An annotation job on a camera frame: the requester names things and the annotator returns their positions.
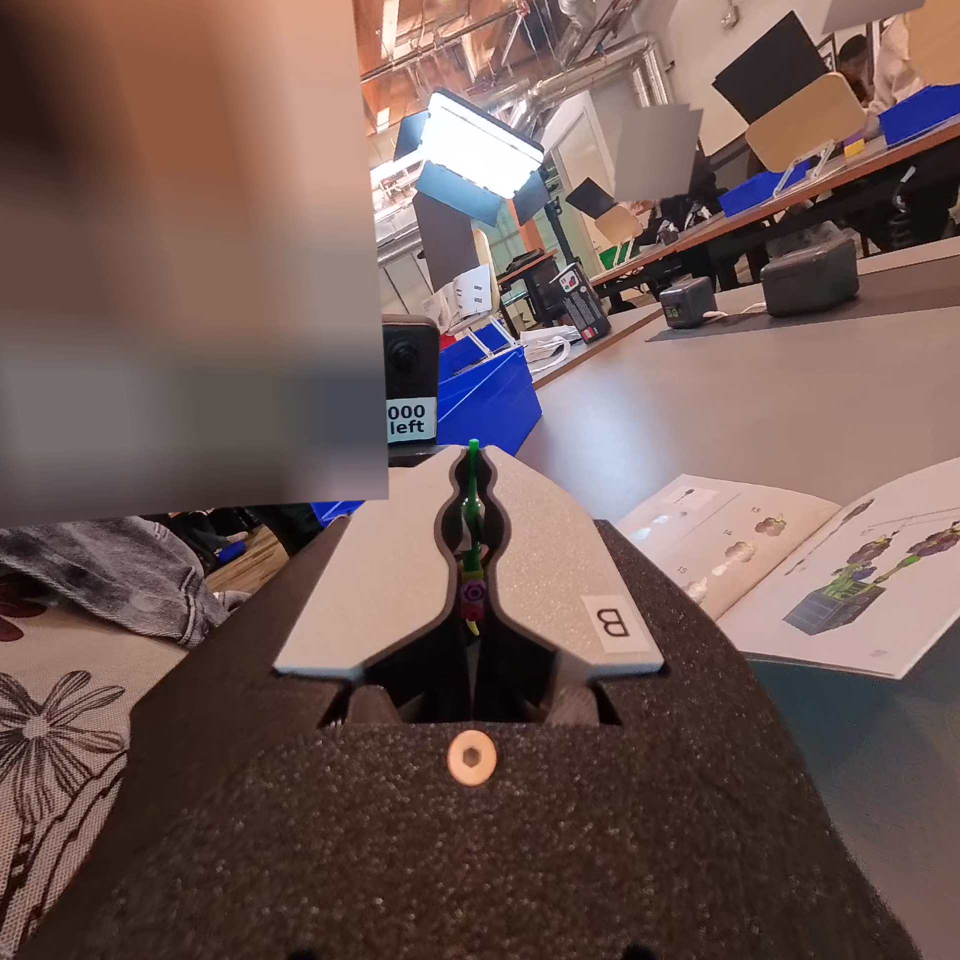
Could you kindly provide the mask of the floral printed cloth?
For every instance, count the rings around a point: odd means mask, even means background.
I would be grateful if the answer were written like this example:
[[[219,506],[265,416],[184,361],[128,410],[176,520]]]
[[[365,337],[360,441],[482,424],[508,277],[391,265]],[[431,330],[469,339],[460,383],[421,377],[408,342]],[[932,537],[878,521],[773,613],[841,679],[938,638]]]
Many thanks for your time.
[[[1,626],[1,955],[13,958],[102,830],[134,706],[186,649],[50,598],[6,597]]]

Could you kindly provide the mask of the white bag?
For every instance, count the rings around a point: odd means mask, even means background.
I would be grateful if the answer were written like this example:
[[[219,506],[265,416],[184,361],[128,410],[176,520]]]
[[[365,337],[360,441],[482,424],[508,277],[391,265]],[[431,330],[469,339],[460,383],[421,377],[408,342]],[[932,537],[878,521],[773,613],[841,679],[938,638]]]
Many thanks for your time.
[[[519,342],[534,375],[562,364],[570,356],[572,347],[582,342],[582,336],[574,325],[550,326],[522,331]]]

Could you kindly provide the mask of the grey washed jacket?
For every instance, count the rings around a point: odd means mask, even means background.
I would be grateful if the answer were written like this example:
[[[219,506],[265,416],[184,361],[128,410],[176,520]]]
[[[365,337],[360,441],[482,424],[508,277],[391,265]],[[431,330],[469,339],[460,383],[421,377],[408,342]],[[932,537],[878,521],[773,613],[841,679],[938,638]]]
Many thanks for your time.
[[[3,528],[1,561],[93,617],[186,649],[250,598],[211,589],[191,547],[139,516]]]

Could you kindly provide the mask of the long brown-edged table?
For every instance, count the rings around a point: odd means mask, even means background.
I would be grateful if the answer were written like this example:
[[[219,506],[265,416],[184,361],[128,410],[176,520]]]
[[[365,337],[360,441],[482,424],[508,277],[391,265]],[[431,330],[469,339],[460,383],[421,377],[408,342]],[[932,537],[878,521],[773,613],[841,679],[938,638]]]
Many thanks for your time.
[[[885,198],[884,186],[879,182],[838,200],[831,199],[831,196],[839,188],[880,176],[885,182],[895,184],[911,163],[920,164],[919,172],[912,176],[916,186],[938,182],[950,173],[946,167],[958,162],[958,146],[955,145],[958,138],[959,123],[954,117],[951,123],[937,126],[894,147],[886,147],[880,140],[873,141],[853,160],[829,162],[821,176],[798,181],[789,190],[731,218],[711,218],[682,232],[673,244],[653,246],[621,266],[598,274],[590,284],[600,297],[607,297],[643,283],[641,275],[653,264],[674,260],[689,250],[705,248],[712,258],[744,254],[752,246],[796,231],[808,223],[833,219],[842,211],[858,209]],[[778,215],[803,201],[810,201],[813,206],[798,215],[796,222],[772,223],[761,232],[744,234],[750,225],[773,222]]]

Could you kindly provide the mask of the small dark box green label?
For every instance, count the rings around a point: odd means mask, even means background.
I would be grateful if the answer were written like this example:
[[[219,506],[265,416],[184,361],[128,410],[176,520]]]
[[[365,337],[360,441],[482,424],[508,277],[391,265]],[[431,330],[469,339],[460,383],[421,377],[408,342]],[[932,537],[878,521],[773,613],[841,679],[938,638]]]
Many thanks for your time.
[[[709,277],[678,281],[660,292],[658,302],[670,330],[697,329],[717,310],[714,282]]]

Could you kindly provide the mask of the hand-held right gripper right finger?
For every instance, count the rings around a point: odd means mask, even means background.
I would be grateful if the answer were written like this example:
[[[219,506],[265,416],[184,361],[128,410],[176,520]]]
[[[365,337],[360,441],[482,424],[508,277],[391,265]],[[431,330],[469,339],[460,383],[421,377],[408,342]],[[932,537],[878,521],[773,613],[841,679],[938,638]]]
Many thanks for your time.
[[[625,677],[665,665],[594,520],[565,490],[495,446],[490,507],[504,533],[490,562],[497,618],[552,656],[550,677]]]

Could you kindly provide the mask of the dark grey hard case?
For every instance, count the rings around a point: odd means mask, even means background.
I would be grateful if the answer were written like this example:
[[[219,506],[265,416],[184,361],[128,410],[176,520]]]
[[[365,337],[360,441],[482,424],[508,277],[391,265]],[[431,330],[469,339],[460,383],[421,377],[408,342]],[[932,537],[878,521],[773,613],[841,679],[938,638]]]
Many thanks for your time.
[[[770,260],[760,272],[766,313],[788,318],[846,304],[859,294],[857,247],[846,236]]]

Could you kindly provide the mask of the studio light panel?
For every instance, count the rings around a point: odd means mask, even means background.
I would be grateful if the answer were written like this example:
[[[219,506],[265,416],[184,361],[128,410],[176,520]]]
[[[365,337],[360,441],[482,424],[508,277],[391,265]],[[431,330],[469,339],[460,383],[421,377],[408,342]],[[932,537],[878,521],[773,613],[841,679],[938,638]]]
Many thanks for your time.
[[[415,190],[470,220],[494,227],[500,208],[518,194],[549,196],[541,178],[546,151],[447,89],[400,123],[393,163],[420,162]]]

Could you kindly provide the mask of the open instruction booklet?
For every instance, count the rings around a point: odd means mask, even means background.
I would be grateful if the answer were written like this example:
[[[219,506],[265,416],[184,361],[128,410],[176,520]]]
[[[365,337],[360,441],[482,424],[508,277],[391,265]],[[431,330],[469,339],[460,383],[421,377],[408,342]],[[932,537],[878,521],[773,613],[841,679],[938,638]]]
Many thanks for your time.
[[[682,474],[615,526],[753,659],[901,680],[958,621],[958,459],[844,507]]]

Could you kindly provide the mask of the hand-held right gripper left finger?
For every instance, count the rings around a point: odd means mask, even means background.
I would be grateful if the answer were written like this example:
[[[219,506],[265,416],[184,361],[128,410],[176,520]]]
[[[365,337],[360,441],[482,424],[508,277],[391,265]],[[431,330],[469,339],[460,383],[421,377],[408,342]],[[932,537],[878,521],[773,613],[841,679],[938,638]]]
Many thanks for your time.
[[[281,675],[360,681],[451,614],[465,541],[465,447],[390,470],[389,496],[348,518],[276,655]]]

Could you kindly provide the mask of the large blue plastic bin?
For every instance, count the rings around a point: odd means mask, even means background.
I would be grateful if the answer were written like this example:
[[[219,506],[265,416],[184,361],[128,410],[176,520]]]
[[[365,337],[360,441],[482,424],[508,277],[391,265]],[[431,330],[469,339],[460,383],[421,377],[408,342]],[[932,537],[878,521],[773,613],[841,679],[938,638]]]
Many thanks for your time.
[[[497,447],[515,456],[543,409],[523,349],[516,346],[462,370],[438,388],[437,444]]]

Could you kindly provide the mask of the purple toy flower green stem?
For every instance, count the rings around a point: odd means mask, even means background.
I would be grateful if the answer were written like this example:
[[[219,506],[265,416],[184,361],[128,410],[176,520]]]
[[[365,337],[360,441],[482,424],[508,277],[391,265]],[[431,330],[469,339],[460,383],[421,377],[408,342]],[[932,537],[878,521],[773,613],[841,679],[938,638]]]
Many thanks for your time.
[[[459,607],[466,630],[474,639],[482,634],[487,603],[484,568],[487,545],[484,533],[485,507],[478,488],[479,441],[470,440],[466,456],[466,488],[462,500],[465,546],[459,560]]]

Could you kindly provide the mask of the black printed box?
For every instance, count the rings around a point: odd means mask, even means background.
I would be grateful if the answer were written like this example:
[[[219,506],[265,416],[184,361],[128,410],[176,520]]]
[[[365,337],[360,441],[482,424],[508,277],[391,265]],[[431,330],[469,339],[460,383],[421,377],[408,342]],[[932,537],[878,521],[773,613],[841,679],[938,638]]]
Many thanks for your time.
[[[559,298],[584,344],[592,346],[611,334],[611,323],[601,299],[579,261],[574,260],[560,269],[549,288]]]

